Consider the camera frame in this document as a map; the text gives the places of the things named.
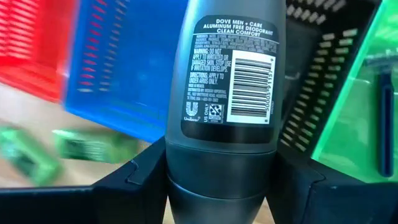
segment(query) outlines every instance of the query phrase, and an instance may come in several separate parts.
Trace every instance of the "blue plastic basket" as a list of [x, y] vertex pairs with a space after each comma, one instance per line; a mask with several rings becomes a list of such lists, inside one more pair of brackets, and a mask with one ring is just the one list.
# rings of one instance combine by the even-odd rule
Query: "blue plastic basket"
[[65, 107], [145, 141], [165, 133], [187, 0], [82, 0]]

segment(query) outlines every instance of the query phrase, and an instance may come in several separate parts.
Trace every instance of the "black plastic basket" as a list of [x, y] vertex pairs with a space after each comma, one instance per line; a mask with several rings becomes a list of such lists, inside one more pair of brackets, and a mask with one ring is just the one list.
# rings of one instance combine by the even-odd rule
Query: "black plastic basket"
[[312, 154], [380, 5], [378, 0], [287, 0], [281, 143]]

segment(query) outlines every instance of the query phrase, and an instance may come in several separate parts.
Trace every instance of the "barcode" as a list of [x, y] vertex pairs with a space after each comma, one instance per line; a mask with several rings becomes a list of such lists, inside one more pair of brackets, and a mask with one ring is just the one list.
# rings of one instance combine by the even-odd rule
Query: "barcode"
[[275, 57], [234, 50], [227, 122], [269, 124]]

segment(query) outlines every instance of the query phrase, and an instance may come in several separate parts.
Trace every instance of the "red plastic basket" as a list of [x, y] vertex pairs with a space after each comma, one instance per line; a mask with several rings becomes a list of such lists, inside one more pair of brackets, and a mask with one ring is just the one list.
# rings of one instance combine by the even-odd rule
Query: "red plastic basket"
[[75, 3], [0, 0], [0, 82], [60, 99]]

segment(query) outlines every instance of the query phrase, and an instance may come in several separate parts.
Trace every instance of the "gray deodorant bottle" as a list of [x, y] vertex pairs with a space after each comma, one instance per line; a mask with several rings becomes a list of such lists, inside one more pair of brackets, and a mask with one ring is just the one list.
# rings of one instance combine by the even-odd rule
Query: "gray deodorant bottle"
[[280, 129], [285, 8], [281, 0], [189, 1], [165, 136], [176, 224], [255, 219]]

